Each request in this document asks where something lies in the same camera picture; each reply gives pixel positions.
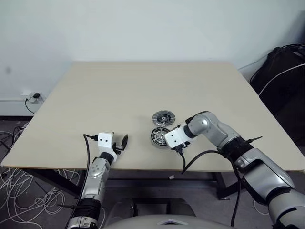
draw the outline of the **beige tabletop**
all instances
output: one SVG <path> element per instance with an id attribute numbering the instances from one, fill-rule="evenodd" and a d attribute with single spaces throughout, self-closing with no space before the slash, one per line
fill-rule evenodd
<path id="1" fill-rule="evenodd" d="M 248 82 L 225 62 L 76 62 L 36 113 L 3 166 L 84 169 L 82 134 L 115 132 L 128 146 L 113 168 L 181 169 L 170 149 L 150 141 L 156 127 L 152 115 L 170 110 L 178 125 L 200 112 L 211 111 L 285 170 L 304 170 L 305 158 L 271 115 Z M 90 140 L 91 159 L 98 155 Z M 215 147 L 202 135 L 187 147 L 186 161 Z M 197 160 L 193 171 L 231 171 L 217 154 Z"/>

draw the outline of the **metal disc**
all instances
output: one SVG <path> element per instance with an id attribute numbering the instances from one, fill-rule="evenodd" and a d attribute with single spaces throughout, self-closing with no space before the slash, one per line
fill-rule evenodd
<path id="1" fill-rule="evenodd" d="M 168 132 L 170 132 L 170 130 L 164 127 L 157 127 L 152 130 L 151 140 L 155 144 L 155 146 L 167 147 L 164 135 Z"/>
<path id="2" fill-rule="evenodd" d="M 174 123 L 176 117 L 171 111 L 158 111 L 153 117 L 152 121 L 158 126 L 168 126 Z"/>

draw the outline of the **electrical socket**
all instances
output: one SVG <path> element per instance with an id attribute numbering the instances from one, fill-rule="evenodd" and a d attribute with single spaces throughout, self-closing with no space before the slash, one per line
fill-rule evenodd
<path id="1" fill-rule="evenodd" d="M 24 91 L 20 95 L 20 97 L 25 101 L 26 99 L 30 99 L 35 93 L 39 93 L 40 97 L 38 99 L 31 99 L 29 103 L 39 103 L 46 99 L 46 97 L 41 92 L 30 92 L 30 91 Z"/>

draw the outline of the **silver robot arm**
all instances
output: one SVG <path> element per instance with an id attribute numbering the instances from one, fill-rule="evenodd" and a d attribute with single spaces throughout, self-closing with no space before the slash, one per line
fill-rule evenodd
<path id="1" fill-rule="evenodd" d="M 67 229 L 97 229 L 110 166 L 116 161 L 117 155 L 125 149 L 128 141 L 126 135 L 122 145 L 117 146 L 112 142 L 113 133 L 99 133 L 90 138 L 98 142 L 100 156 L 96 157 L 89 167 L 80 201 L 75 207 Z"/>
<path id="2" fill-rule="evenodd" d="M 255 201 L 268 205 L 274 229 L 305 229 L 305 195 L 297 192 L 289 175 L 263 152 L 210 112 L 201 112 L 165 135 L 171 149 L 187 147 L 205 135 L 223 157 L 243 173 L 242 182 Z"/>

